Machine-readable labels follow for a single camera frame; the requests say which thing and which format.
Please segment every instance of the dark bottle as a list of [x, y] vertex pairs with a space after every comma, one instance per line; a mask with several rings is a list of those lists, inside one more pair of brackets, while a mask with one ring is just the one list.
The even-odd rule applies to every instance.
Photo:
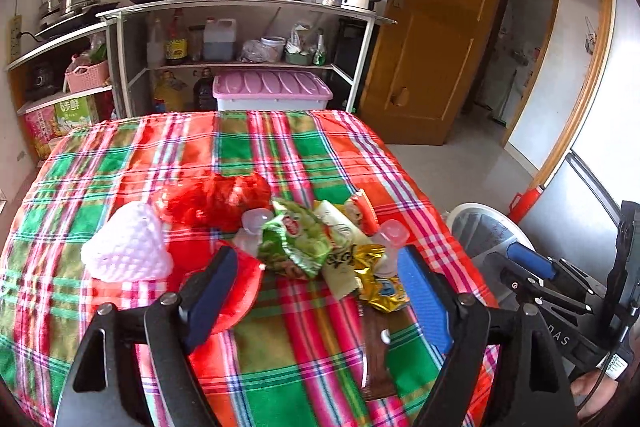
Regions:
[[193, 86], [193, 107], [196, 111], [218, 110], [218, 100], [213, 96], [213, 76], [210, 68], [202, 70], [202, 76]]
[[187, 28], [184, 24], [182, 8], [176, 8], [174, 19], [169, 25], [164, 45], [164, 56], [168, 65], [181, 64], [187, 60], [187, 36]]

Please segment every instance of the refrigerator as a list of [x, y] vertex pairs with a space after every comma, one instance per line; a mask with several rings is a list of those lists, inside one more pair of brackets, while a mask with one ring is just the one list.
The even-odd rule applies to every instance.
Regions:
[[616, 0], [590, 110], [560, 168], [520, 222], [536, 250], [606, 283], [623, 200], [640, 202], [640, 7]]

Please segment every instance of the power outlet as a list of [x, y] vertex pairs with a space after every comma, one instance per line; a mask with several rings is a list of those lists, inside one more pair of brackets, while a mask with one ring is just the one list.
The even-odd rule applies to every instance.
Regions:
[[9, 63], [22, 54], [20, 45], [20, 37], [18, 35], [22, 31], [22, 15], [16, 15], [9, 21]]

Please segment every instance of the gold candy wrapper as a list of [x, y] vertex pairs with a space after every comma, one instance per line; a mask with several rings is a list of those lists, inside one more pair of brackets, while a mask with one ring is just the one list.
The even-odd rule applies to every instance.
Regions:
[[409, 297], [398, 277], [383, 279], [373, 275], [385, 253], [382, 245], [353, 248], [353, 262], [360, 286], [360, 299], [382, 312], [394, 312], [407, 305]]

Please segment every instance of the pink basket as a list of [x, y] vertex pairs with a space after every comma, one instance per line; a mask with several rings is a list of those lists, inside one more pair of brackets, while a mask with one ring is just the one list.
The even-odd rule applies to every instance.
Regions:
[[78, 66], [71, 73], [65, 73], [65, 80], [71, 92], [103, 87], [108, 78], [109, 62], [107, 60], [95, 66]]

